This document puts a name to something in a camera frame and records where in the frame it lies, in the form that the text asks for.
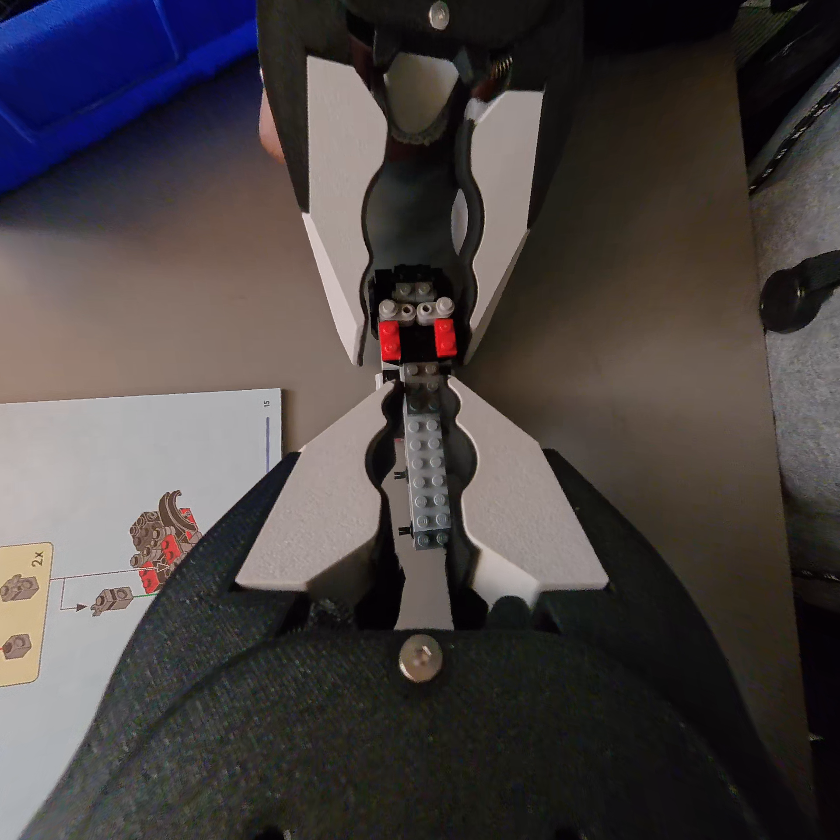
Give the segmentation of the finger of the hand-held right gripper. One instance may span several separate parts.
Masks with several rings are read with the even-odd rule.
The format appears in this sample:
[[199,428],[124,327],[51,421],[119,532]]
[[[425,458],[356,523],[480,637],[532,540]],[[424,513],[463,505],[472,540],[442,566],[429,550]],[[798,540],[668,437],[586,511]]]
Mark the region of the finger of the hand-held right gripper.
[[362,281],[371,263],[364,207],[382,168],[386,117],[351,65],[307,58],[309,210],[302,213],[342,345],[362,365]]
[[455,144],[455,172],[465,206],[458,259],[465,272],[469,343],[475,354],[529,234],[542,91],[507,90],[490,102],[471,99]]

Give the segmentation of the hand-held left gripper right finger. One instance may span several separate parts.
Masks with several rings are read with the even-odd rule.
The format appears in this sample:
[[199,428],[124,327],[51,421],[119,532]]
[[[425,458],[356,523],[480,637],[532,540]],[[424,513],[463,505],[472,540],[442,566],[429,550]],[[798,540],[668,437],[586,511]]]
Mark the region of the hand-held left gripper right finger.
[[454,376],[448,385],[477,457],[461,497],[478,549],[471,588],[489,607],[516,596],[531,608],[544,592],[603,590],[607,573],[539,443]]

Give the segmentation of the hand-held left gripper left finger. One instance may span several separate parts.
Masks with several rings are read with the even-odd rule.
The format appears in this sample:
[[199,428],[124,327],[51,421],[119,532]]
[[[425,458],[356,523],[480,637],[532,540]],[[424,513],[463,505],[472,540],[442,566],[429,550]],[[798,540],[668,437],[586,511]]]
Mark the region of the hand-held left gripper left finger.
[[380,535],[382,479],[369,451],[387,426],[386,381],[300,451],[247,551],[235,582],[249,591],[304,593],[349,607],[362,602],[381,620],[398,617],[404,575]]

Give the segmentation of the grey brick model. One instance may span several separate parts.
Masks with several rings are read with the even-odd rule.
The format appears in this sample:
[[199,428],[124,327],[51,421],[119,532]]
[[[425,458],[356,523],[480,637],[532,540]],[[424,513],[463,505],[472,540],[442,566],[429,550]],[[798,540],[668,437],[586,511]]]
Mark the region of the grey brick model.
[[[381,371],[376,384],[395,382],[402,397],[394,443],[394,478],[405,486],[410,522],[397,531],[412,539],[417,552],[445,554],[453,524],[445,447],[445,391],[460,356],[454,288],[439,268],[400,265],[375,269],[367,295],[371,330],[380,351]],[[454,320],[456,357],[436,357],[435,319]],[[396,320],[401,325],[399,363],[382,361],[381,320]]]

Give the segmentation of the blue plastic bin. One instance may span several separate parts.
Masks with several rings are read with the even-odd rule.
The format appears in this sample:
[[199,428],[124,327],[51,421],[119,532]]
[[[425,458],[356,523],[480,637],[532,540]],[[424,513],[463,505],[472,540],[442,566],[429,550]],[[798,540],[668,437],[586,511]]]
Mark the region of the blue plastic bin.
[[256,50],[254,1],[2,2],[1,191]]

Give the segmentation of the grey desk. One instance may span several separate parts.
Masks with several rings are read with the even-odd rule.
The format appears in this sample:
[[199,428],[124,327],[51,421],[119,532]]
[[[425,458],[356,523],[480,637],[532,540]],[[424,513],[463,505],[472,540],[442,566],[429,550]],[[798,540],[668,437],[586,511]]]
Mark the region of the grey desk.
[[[248,60],[2,197],[2,402],[280,387],[286,448],[366,396]],[[729,35],[586,71],[469,387],[656,548],[805,805],[812,761]]]

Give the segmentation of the person's right hand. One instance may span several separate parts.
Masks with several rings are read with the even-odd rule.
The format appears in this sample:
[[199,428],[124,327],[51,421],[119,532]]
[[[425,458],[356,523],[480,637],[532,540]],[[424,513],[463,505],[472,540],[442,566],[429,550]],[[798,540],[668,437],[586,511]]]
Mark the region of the person's right hand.
[[259,141],[269,156],[273,160],[284,165],[286,163],[285,155],[280,144],[277,126],[275,124],[266,89],[264,87],[261,91],[258,132]]

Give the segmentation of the brick instruction booklet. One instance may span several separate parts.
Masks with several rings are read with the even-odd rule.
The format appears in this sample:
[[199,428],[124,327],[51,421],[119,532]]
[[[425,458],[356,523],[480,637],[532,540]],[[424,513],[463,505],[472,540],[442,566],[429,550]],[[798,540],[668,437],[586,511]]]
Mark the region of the brick instruction booklet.
[[58,781],[182,560],[280,460],[280,390],[2,405],[3,810]]

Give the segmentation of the person's grey shirt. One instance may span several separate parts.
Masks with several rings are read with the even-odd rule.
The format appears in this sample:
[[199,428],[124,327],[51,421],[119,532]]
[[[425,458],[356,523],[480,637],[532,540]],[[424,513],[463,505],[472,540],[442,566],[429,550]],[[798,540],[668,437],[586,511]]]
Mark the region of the person's grey shirt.
[[[839,246],[838,100],[753,193],[759,278]],[[803,329],[766,336],[795,593],[838,613],[838,290]]]

